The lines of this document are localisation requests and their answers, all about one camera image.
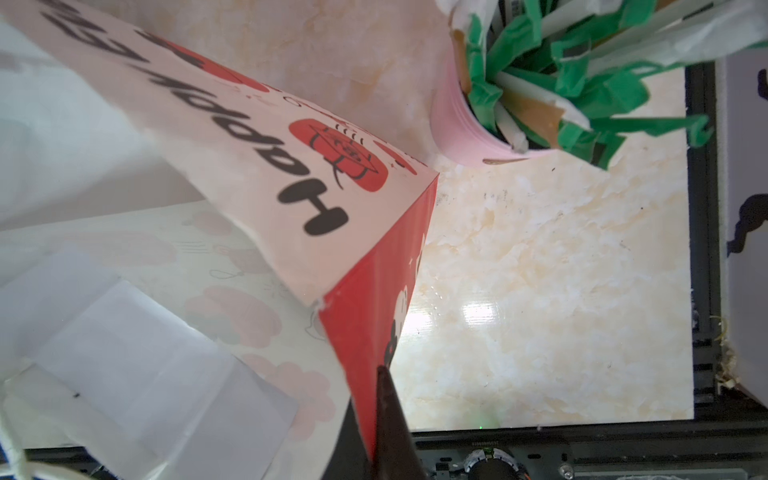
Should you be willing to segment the red white paper bag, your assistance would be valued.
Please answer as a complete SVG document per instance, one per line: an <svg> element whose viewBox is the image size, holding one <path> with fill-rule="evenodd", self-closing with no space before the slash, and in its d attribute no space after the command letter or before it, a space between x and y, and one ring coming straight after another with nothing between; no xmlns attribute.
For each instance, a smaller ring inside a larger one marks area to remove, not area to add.
<svg viewBox="0 0 768 480"><path fill-rule="evenodd" d="M54 479L372 479L437 173L78 1L1 5L1 442Z"/></svg>

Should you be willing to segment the pink cylinder holder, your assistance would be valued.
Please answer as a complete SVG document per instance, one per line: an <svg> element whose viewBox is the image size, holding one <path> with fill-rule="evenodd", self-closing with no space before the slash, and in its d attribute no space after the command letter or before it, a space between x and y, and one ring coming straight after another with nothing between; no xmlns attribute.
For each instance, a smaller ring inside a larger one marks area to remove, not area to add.
<svg viewBox="0 0 768 480"><path fill-rule="evenodd" d="M554 153L551 149L516 153L508 143L482 127L464 98L450 53L444 56L438 70L430 129L438 150L452 162L465 167L509 164Z"/></svg>

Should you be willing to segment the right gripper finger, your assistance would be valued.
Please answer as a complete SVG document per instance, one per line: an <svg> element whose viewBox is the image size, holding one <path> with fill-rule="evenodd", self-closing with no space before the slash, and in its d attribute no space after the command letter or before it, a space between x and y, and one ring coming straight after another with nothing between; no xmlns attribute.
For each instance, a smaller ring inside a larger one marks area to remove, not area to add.
<svg viewBox="0 0 768 480"><path fill-rule="evenodd" d="M386 366L377 368L376 444L374 478L378 480L426 480L411 432Z"/></svg>

